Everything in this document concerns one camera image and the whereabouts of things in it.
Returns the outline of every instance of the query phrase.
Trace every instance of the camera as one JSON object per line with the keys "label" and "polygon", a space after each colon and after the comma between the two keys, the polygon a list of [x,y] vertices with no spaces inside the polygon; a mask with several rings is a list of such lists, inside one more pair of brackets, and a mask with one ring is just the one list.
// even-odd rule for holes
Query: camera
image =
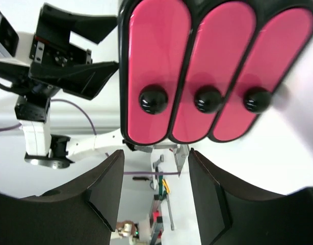
{"label": "camera", "polygon": [[15,57],[19,37],[0,12],[0,59]]}

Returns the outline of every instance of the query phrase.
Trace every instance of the black frame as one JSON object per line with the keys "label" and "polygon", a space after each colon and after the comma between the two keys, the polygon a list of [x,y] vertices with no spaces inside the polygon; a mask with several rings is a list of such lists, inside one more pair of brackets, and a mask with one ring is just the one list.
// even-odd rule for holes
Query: black frame
{"label": "black frame", "polygon": [[[119,16],[118,16],[118,31],[119,31],[119,78],[120,78],[120,122],[121,122],[121,133],[123,137],[126,139],[126,141],[132,143],[132,144],[137,144],[137,145],[151,145],[151,144],[141,144],[134,142],[133,140],[130,139],[127,133],[127,97],[128,97],[128,38],[129,38],[129,30],[128,30],[128,24],[129,24],[129,18],[131,16],[131,13],[135,9],[135,7],[143,0],[125,0],[119,10]],[[188,42],[186,45],[186,51],[184,55],[184,59],[182,61],[181,65],[181,71],[179,75],[179,80],[177,84],[177,90],[176,90],[176,95],[172,107],[172,112],[170,116],[170,121],[169,121],[169,126],[167,130],[167,134],[164,138],[161,140],[154,142],[152,144],[156,144],[158,142],[163,141],[166,138],[169,138],[171,141],[179,144],[189,144],[189,143],[195,143],[198,142],[206,137],[208,137],[210,140],[214,142],[230,142],[233,140],[236,140],[245,134],[247,134],[253,125],[256,123],[257,119],[259,118],[260,115],[257,115],[255,120],[251,123],[249,129],[240,137],[228,140],[228,141],[220,141],[217,140],[213,136],[213,130],[218,122],[218,119],[224,109],[224,106],[226,102],[229,99],[229,96],[236,84],[237,78],[239,74],[241,73],[242,67],[244,63],[246,62],[246,59],[248,58],[248,55],[251,51],[251,49],[254,46],[254,43],[256,41],[256,38],[259,34],[259,31],[266,25],[266,23],[272,19],[274,16],[278,15],[279,13],[291,9],[291,8],[305,8],[311,11],[313,14],[313,0],[282,0],[281,2],[278,3],[277,0],[240,0],[239,2],[247,3],[255,12],[256,15],[256,27],[254,34],[250,40],[250,43],[248,44],[244,55],[242,56],[242,59],[234,73],[234,76],[232,77],[232,80],[230,82],[229,88],[226,92],[226,95],[224,96],[224,102],[221,105],[220,110],[217,112],[211,126],[209,132],[202,138],[192,141],[192,142],[181,142],[176,140],[173,135],[172,135],[172,130],[174,126],[174,121],[175,117],[177,115],[178,111],[178,105],[180,103],[180,98],[181,94],[184,88],[185,84],[185,78],[187,75],[189,63],[191,60],[191,54],[193,51],[193,47],[195,44],[195,39],[197,35],[197,30],[199,28],[199,25],[201,21],[206,17],[206,15],[216,8],[217,6],[227,3],[227,2],[237,2],[237,0],[216,0],[214,2],[211,1],[205,1],[204,3],[197,5],[194,3],[194,0],[182,0],[186,6],[188,7],[190,14],[191,14],[191,29],[192,32],[189,35]],[[305,46],[301,49],[299,54],[296,56],[295,60],[292,62],[291,66],[289,69],[287,69],[286,73],[284,76],[281,78],[280,82],[274,89],[274,92],[279,88],[281,85],[282,81],[285,79],[286,75],[290,72],[291,68],[295,64],[295,62],[298,60],[300,54],[304,50],[304,48],[308,45],[309,41],[313,37],[313,32],[310,35],[309,39],[307,40]]]}

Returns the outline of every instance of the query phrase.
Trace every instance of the pink panel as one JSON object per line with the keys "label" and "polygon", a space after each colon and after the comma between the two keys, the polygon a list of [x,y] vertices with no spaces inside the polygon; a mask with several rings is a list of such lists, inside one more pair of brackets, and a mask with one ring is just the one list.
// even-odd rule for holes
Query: pink panel
{"label": "pink panel", "polygon": [[242,136],[256,115],[243,105],[245,92],[262,87],[273,92],[313,30],[313,15],[302,8],[282,12],[260,31],[213,134],[228,141]]}
{"label": "pink panel", "polygon": [[[129,23],[128,129],[133,141],[151,144],[166,136],[181,64],[191,28],[182,0],[144,0]],[[144,112],[139,95],[147,85],[162,86],[168,107],[160,114]]]}
{"label": "pink panel", "polygon": [[212,10],[198,29],[176,116],[173,137],[192,142],[205,137],[215,117],[196,109],[198,89],[213,85],[224,96],[255,29],[255,14],[245,3],[225,3]]}

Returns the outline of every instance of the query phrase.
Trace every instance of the metal rod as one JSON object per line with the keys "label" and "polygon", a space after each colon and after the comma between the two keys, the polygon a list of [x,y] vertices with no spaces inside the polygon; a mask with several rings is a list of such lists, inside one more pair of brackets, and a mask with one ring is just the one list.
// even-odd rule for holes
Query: metal rod
{"label": "metal rod", "polygon": [[170,207],[170,200],[169,200],[169,195],[167,195],[167,204],[168,204],[168,211],[169,211],[169,218],[170,218],[170,227],[171,230],[175,230],[175,225],[173,223],[173,218],[172,218],[172,212],[171,212],[171,207]]}
{"label": "metal rod", "polygon": [[160,163],[165,161],[165,156],[163,154],[160,155],[160,158],[153,163],[153,168],[156,168]]}

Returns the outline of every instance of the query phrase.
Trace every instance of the black sphere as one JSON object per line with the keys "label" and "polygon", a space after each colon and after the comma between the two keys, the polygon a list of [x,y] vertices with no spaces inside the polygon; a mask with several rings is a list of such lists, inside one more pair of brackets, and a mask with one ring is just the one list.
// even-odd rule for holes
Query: black sphere
{"label": "black sphere", "polygon": [[261,114],[271,105],[272,95],[263,88],[251,88],[244,96],[244,106],[246,110]]}
{"label": "black sphere", "polygon": [[167,108],[168,96],[161,86],[148,86],[141,92],[139,102],[146,113],[155,115]]}
{"label": "black sphere", "polygon": [[200,112],[211,114],[219,110],[222,104],[222,96],[218,89],[206,86],[196,92],[194,103]]}

